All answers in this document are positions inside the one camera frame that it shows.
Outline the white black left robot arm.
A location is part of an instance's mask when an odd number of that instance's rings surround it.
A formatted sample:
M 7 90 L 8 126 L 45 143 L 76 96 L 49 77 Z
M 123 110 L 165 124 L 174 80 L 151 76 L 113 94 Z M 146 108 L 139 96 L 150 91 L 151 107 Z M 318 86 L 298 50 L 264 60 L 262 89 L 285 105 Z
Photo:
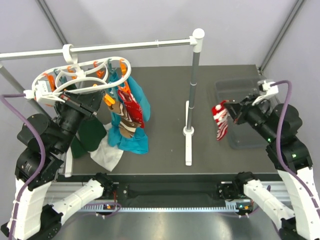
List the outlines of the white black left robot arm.
M 57 116 L 23 117 L 17 139 L 25 145 L 15 168 L 16 193 L 10 220 L 1 226 L 10 240 L 50 240 L 84 206 L 114 195 L 114 184 L 97 173 L 84 186 L 54 203 L 45 203 L 49 187 L 63 164 L 83 121 L 96 116 L 104 91 L 74 94 L 63 91 L 54 102 Z

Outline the white round clip hanger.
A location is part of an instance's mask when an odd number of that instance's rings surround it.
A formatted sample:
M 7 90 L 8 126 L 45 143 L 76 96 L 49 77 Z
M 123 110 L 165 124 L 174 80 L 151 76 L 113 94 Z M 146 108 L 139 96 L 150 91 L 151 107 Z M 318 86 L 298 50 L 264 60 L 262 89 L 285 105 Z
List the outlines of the white round clip hanger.
M 68 86 L 71 86 L 76 83 L 81 83 L 85 81 L 96 81 L 99 82 L 100 85 L 98 86 L 91 86 L 91 87 L 84 87 L 84 88 L 77 88 L 75 90 L 71 90 L 71 93 L 74 94 L 82 94 L 82 93 L 90 93 L 98 90 L 110 89 L 114 88 L 124 81 L 126 81 L 131 75 L 131 64 L 130 62 L 122 57 L 119 56 L 112 56 L 107 58 L 101 58 L 97 60 L 91 60 L 87 62 L 78 62 L 78 55 L 67 53 L 66 50 L 68 47 L 73 47 L 72 44 L 65 44 L 62 49 L 64 50 L 63 57 L 67 63 L 65 66 L 60 66 L 57 69 L 59 70 L 58 75 L 53 79 L 53 88 L 52 93 L 58 97 L 65 90 Z M 124 73 L 122 77 L 111 83 L 107 83 L 107 78 L 109 76 L 108 73 L 105 73 L 103 78 L 99 77 L 91 77 L 89 76 L 92 73 L 96 73 L 101 69 L 107 69 L 107 63 L 112 61 L 120 61 L 121 65 L 124 65 Z M 51 68 L 49 70 L 44 71 L 40 74 L 33 83 L 37 80 L 42 80 L 42 78 L 54 72 L 54 69 Z

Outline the black base bar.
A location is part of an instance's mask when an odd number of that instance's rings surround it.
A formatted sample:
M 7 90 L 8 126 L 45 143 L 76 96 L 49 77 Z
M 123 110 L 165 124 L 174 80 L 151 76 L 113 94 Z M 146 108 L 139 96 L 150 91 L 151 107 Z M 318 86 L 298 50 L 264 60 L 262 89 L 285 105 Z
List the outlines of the black base bar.
M 214 182 L 121 182 L 115 198 L 125 208 L 223 207 L 226 202 L 249 200 L 220 191 Z

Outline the white rack foot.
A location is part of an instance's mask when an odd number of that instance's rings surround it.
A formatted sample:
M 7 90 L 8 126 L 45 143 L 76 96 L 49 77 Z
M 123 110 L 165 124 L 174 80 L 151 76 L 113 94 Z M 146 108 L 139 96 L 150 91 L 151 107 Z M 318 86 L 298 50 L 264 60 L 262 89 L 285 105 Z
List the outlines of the white rack foot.
M 192 156 L 192 137 L 194 135 L 194 128 L 191 126 L 190 130 L 187 130 L 189 116 L 189 101 L 185 102 L 185 126 L 183 128 L 183 135 L 185 136 L 185 165 L 191 166 L 193 163 Z
M 66 178 L 70 178 L 72 176 L 72 172 L 73 172 L 73 154 L 72 154 L 71 148 L 69 147 L 66 152 L 66 158 L 64 163 L 64 176 Z

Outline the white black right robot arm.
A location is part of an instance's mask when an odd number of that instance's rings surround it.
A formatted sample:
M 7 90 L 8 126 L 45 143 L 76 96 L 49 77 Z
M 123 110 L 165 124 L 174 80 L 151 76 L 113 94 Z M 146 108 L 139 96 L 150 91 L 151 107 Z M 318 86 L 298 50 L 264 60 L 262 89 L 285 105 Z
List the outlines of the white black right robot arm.
M 282 240 L 318 240 L 320 198 L 310 152 L 297 137 L 302 119 L 287 101 L 264 111 L 262 105 L 268 101 L 249 95 L 241 102 L 227 100 L 220 105 L 235 124 L 248 124 L 266 140 L 267 156 L 286 187 L 292 207 L 282 204 L 252 172 L 237 174 L 233 192 L 253 200 L 271 219 Z

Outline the red white striped sock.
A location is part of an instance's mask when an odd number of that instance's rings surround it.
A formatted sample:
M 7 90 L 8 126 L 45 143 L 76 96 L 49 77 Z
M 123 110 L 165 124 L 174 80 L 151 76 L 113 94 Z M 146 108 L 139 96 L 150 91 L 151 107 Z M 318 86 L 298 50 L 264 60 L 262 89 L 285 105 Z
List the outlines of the red white striped sock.
M 225 107 L 228 100 L 223 100 L 219 104 L 212 107 L 211 112 L 213 119 L 217 125 L 216 140 L 222 140 L 228 132 L 228 116 L 229 113 Z

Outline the clear plastic bin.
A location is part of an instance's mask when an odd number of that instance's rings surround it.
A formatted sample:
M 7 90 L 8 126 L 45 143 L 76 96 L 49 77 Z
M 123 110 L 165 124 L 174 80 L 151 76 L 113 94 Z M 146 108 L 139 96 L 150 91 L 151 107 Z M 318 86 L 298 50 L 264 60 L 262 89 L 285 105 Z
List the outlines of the clear plastic bin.
M 216 102 L 234 100 L 239 102 L 250 94 L 257 94 L 258 82 L 264 81 L 264 76 L 247 76 L 220 79 L 214 84 Z M 226 138 L 231 148 L 235 150 L 265 148 L 267 142 L 250 127 L 248 123 L 234 124 L 228 118 L 228 132 Z

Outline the orange peg holding snowflake sock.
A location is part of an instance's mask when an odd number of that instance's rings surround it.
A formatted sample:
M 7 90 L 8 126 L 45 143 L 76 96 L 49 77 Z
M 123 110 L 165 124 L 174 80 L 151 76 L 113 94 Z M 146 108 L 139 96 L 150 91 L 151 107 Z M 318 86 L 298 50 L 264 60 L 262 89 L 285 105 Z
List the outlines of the orange peg holding snowflake sock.
M 131 92 L 131 89 L 130 89 L 130 86 L 128 84 L 128 81 L 125 80 L 123 83 L 119 84 L 118 85 L 118 89 L 124 93 L 130 93 Z

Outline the white cloth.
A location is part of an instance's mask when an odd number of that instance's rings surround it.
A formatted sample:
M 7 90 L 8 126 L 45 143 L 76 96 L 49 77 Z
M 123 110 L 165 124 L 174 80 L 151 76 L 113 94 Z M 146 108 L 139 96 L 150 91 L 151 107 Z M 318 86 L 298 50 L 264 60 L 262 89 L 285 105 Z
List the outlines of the white cloth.
M 87 152 L 90 158 L 107 171 L 111 172 L 119 163 L 124 151 L 117 146 L 110 146 L 108 144 L 109 129 L 112 127 L 111 123 L 103 124 L 106 130 L 106 136 L 101 140 L 97 150 Z

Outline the grey rack right post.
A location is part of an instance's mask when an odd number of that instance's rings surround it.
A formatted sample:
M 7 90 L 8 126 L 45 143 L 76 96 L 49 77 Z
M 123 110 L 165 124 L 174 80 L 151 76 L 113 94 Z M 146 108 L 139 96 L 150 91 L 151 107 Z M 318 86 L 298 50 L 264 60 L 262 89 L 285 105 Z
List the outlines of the grey rack right post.
M 199 69 L 200 63 L 200 52 L 194 52 L 192 56 L 192 68 L 191 68 L 191 79 L 190 79 L 190 88 L 189 88 L 189 103 L 188 103 L 188 114 L 187 114 L 187 122 L 186 129 L 188 131 L 192 128 L 192 117 L 193 117 L 193 109 L 195 105 L 195 95 L 197 88 L 197 73 Z

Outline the red snowflake sock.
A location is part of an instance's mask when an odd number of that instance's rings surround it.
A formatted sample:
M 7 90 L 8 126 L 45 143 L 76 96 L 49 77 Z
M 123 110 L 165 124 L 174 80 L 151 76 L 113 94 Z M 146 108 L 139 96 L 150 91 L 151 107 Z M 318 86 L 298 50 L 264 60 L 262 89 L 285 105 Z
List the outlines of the red snowflake sock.
M 118 90 L 118 95 L 122 99 L 130 118 L 135 123 L 140 124 L 140 127 L 144 129 L 145 123 L 143 119 L 143 110 L 140 104 L 134 98 L 133 94 L 131 92 Z

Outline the brown striped sock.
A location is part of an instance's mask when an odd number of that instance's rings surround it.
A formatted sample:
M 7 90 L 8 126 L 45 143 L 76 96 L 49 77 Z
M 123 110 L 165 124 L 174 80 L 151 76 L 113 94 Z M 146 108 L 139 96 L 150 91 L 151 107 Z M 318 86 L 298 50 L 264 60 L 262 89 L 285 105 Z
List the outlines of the brown striped sock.
M 130 114 L 120 101 L 111 104 L 108 106 L 108 109 L 120 117 L 120 122 L 118 124 L 120 134 L 124 138 L 131 139 L 141 124 L 132 120 Z

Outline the white rack right foot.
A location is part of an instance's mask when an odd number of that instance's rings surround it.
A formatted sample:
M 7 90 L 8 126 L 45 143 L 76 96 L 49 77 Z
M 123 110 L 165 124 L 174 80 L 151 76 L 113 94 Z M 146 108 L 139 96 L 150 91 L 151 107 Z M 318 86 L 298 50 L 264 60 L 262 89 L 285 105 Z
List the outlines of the white rack right foot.
M 191 166 L 193 163 L 192 156 L 192 137 L 194 135 L 194 128 L 191 126 L 190 130 L 187 130 L 189 116 L 189 101 L 185 102 L 185 126 L 183 128 L 183 135 L 185 136 L 185 165 Z

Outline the dark green cloth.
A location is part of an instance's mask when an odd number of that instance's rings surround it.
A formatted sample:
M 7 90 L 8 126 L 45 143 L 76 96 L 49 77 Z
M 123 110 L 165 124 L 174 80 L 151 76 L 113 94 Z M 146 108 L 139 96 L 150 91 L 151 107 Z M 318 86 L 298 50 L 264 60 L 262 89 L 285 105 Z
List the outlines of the dark green cloth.
M 70 145 L 72 157 L 78 159 L 86 153 L 94 152 L 106 135 L 104 125 L 97 118 L 84 120 Z

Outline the white rack left foot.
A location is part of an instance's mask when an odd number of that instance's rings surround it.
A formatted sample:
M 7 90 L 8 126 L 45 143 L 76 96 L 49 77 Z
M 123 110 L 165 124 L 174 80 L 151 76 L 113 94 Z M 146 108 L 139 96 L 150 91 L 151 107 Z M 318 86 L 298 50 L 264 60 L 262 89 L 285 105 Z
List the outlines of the white rack left foot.
M 64 163 L 64 176 L 66 178 L 70 178 L 72 176 L 72 172 L 73 172 L 73 154 L 72 154 L 71 148 L 69 147 L 66 152 L 66 158 Z

